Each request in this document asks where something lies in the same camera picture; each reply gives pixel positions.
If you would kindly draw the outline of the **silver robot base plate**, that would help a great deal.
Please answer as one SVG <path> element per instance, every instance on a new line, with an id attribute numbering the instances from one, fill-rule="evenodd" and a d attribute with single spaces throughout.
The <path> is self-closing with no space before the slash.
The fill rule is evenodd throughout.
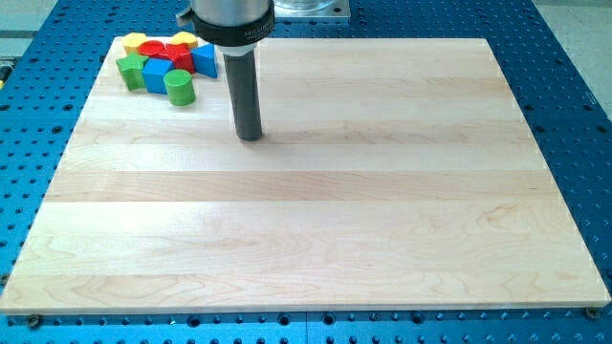
<path id="1" fill-rule="evenodd" d="M 274 0 L 277 22 L 348 22 L 349 0 Z"/>

